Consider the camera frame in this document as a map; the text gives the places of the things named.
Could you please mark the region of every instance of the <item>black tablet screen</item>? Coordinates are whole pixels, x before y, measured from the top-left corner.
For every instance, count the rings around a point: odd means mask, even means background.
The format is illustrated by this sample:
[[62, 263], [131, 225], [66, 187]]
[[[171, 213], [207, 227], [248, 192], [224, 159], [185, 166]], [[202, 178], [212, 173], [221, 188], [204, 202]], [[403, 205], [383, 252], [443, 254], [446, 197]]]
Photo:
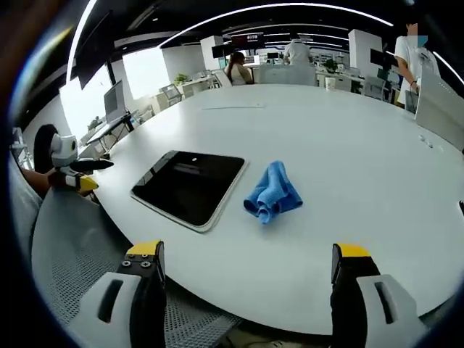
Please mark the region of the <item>black tablet screen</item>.
[[238, 157], [168, 152], [132, 192], [170, 215], [202, 226], [212, 217], [244, 162]]

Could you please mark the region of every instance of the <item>ceiling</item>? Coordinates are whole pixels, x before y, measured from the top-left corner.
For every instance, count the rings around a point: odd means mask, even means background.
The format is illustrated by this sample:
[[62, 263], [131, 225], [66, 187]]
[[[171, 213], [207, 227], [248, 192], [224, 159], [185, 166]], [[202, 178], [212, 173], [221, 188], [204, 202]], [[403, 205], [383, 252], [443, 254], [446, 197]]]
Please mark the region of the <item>ceiling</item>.
[[[80, 8], [83, 8], [88, 0], [75, 0]], [[81, 38], [85, 38], [93, 26], [109, 11], [112, 10], [116, 18], [115, 40], [128, 38], [147, 33], [178, 32], [195, 25], [211, 17], [221, 15], [226, 12], [253, 7], [263, 4], [284, 3], [290, 1], [262, 1], [262, 0], [98, 0], [91, 16], [84, 28]], [[389, 51], [394, 51], [394, 43], [397, 36], [405, 34], [403, 24], [403, 14], [407, 10], [407, 5], [415, 3], [415, 8], [423, 15], [424, 25], [429, 36], [428, 47], [430, 50], [439, 52], [460, 74], [464, 75], [463, 45], [461, 43], [460, 31], [456, 30], [457, 12], [452, 12], [450, 7], [440, 6], [437, 8], [426, 6], [426, 0], [320, 0], [319, 3], [336, 5], [356, 9], [370, 15], [380, 17], [383, 20], [392, 22], [394, 27], [390, 27], [381, 22], [377, 22], [359, 14], [341, 11], [339, 9], [326, 9], [320, 7], [276, 7], [268, 9], [256, 9], [231, 16], [223, 17], [218, 20], [204, 24], [195, 28], [194, 33], [180, 36], [164, 47], [179, 46], [181, 44], [198, 42], [200, 39], [211, 35], [225, 35], [234, 33], [237, 30], [244, 30], [242, 33], [263, 32], [265, 35], [276, 33], [289, 33], [295, 30], [298, 33], [313, 33], [325, 36], [337, 36], [348, 38], [348, 32], [352, 29], [360, 29], [382, 37], [384, 45]], [[147, 9], [152, 9], [151, 14], [137, 26], [128, 30], [129, 26], [144, 13]], [[72, 21], [79, 21], [82, 10], [74, 11], [75, 17]], [[312, 24], [288, 26], [289, 23]], [[35, 86], [38, 86], [43, 79], [51, 75], [59, 67], [67, 64], [70, 51], [72, 32], [66, 39], [58, 45], [49, 57], [48, 62], [38, 74]], [[127, 54], [147, 46], [156, 46], [168, 37], [153, 38], [144, 43], [130, 43], [116, 48], [113, 59], [120, 58], [122, 53]], [[286, 36], [266, 36], [268, 41], [288, 41]], [[318, 36], [317, 42], [342, 45], [341, 49], [348, 49], [348, 41], [336, 38]], [[463, 86], [457, 81], [454, 75], [450, 75], [446, 68], [441, 68], [442, 77], [455, 89], [459, 90]], [[63, 84], [63, 79], [56, 84]]]

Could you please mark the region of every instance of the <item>microfiber towel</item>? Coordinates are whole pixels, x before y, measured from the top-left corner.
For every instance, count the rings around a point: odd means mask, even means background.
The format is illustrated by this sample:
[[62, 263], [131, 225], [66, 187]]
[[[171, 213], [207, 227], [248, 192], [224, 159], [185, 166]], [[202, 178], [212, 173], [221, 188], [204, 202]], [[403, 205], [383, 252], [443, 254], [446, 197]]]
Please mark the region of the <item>microfiber towel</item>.
[[281, 161], [269, 165], [256, 188], [244, 200], [247, 212], [264, 224], [282, 212], [301, 207], [302, 204], [303, 201], [287, 177]]

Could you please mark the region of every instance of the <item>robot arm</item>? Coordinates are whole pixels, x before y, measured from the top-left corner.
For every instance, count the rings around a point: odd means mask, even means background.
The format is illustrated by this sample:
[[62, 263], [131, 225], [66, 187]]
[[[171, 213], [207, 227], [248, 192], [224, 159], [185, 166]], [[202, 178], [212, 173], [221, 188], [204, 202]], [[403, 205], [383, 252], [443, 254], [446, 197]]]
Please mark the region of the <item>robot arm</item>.
[[113, 163], [106, 159], [79, 159], [75, 136], [55, 134], [51, 140], [50, 156], [57, 173], [65, 176], [66, 185], [76, 188], [79, 192], [98, 188], [97, 183], [85, 174], [113, 166]]

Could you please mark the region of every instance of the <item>white round table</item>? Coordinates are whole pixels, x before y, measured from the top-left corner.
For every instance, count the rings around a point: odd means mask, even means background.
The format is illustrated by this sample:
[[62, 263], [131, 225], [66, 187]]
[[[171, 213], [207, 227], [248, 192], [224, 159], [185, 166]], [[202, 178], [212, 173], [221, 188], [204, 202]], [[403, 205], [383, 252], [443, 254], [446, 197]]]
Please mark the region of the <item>white round table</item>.
[[[448, 299], [464, 269], [463, 156], [393, 105], [343, 91], [255, 85], [205, 91], [166, 109], [112, 149], [96, 195], [132, 242], [162, 239], [166, 273], [247, 320], [331, 334], [331, 250], [369, 250], [422, 315]], [[430, 148], [420, 135], [433, 144]], [[249, 161], [217, 225], [191, 231], [131, 198], [166, 152]], [[282, 160], [304, 205], [269, 225], [243, 199]]]

